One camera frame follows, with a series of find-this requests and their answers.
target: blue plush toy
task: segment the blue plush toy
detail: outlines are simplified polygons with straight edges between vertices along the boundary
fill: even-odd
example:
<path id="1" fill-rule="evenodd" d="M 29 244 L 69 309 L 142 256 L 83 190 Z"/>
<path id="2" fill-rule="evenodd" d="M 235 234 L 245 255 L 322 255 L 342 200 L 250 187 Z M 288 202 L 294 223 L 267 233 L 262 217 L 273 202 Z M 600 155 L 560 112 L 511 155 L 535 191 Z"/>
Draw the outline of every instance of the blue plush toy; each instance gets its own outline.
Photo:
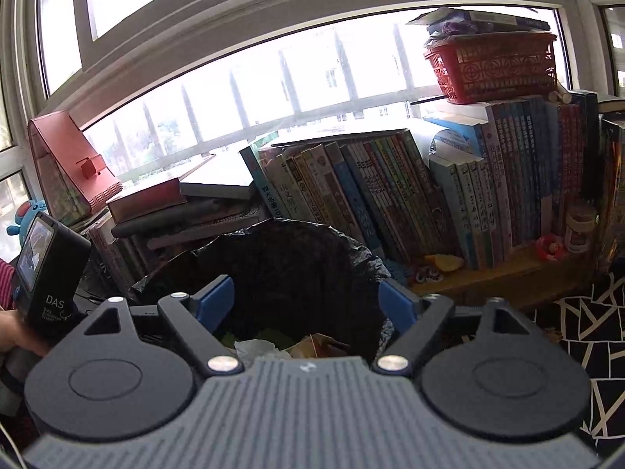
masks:
<path id="1" fill-rule="evenodd" d="M 28 229 L 30 229 L 30 223 L 37 213 L 46 209 L 46 201 L 44 200 L 27 200 L 15 212 L 15 223 L 17 225 L 7 227 L 6 234 L 9 236 L 20 235 L 20 246 L 23 247 Z"/>

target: gray ribbed surface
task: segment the gray ribbed surface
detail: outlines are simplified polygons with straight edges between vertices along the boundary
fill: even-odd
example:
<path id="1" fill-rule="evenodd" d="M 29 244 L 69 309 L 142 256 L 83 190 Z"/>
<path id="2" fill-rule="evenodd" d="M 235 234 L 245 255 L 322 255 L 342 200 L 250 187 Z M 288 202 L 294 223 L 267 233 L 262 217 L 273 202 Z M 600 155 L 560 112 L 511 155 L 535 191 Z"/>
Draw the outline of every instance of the gray ribbed surface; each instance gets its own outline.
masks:
<path id="1" fill-rule="evenodd" d="M 309 363 L 315 369 L 305 372 Z M 502 446 L 431 413 L 403 378 L 360 358 L 257 362 L 209 379 L 179 418 L 126 443 L 79 445 L 45 436 L 27 451 L 37 469 L 590 469 L 572 435 Z"/>

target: metal screw head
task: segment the metal screw head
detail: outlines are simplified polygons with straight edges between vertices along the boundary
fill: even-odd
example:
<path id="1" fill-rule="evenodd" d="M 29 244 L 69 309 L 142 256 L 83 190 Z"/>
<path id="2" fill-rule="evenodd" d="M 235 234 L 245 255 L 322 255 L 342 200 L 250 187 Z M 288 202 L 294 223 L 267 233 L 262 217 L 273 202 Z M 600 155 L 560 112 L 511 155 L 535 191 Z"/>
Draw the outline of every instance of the metal screw head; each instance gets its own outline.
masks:
<path id="1" fill-rule="evenodd" d="M 377 360 L 377 366 L 382 370 L 386 370 L 387 372 L 397 372 L 399 370 L 404 370 L 408 368 L 410 362 L 405 359 L 403 356 L 398 356 L 396 354 L 389 354 L 387 356 L 382 356 L 379 360 Z"/>
<path id="2" fill-rule="evenodd" d="M 239 360 L 233 356 L 215 356 L 207 364 L 214 372 L 231 372 L 239 366 Z"/>

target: bookshelf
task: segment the bookshelf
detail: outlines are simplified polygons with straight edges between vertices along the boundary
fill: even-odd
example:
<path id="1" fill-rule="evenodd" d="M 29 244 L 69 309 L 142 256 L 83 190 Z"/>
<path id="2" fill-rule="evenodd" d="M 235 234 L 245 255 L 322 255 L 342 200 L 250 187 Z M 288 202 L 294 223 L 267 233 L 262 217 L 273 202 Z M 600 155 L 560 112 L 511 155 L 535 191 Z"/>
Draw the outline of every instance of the bookshelf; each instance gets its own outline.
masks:
<path id="1" fill-rule="evenodd" d="M 414 285 L 411 290 L 419 296 L 444 294 L 464 305 L 479 305 L 489 297 L 501 296 L 517 309 L 530 310 L 587 285 L 594 269 L 590 260 L 590 253 L 569 254 L 561 261 L 546 263 L 528 247 L 493 269 L 460 269 L 441 282 Z"/>

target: black garbage bag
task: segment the black garbage bag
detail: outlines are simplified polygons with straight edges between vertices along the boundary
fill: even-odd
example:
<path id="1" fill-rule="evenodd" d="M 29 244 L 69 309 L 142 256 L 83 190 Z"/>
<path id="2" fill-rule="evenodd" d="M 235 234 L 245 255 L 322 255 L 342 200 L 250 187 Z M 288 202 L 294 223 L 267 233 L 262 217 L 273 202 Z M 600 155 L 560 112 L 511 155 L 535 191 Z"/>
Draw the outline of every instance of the black garbage bag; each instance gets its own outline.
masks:
<path id="1" fill-rule="evenodd" d="M 265 328 L 293 340 L 322 333 L 371 362 L 385 316 L 377 302 L 390 278 L 381 259 L 332 227 L 270 219 L 180 254 L 136 284 L 137 298 L 155 303 L 174 291 L 195 293 L 220 274 L 234 281 L 234 307 L 220 326 L 240 340 Z"/>

